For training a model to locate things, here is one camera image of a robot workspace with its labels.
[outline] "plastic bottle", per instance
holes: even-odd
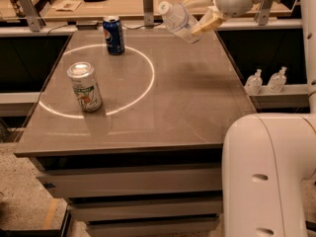
[[[268,89],[272,92],[280,92],[286,82],[285,76],[286,67],[282,67],[278,73],[273,74],[268,83]]]
[[[254,75],[249,76],[247,79],[245,90],[248,95],[258,95],[260,88],[263,85],[261,71],[261,69],[257,69],[257,72]]]
[[[191,15],[183,4],[170,4],[163,1],[159,4],[158,12],[167,30],[188,43],[194,43],[201,39],[202,34],[194,36],[191,33],[192,26],[198,24],[198,20]]]

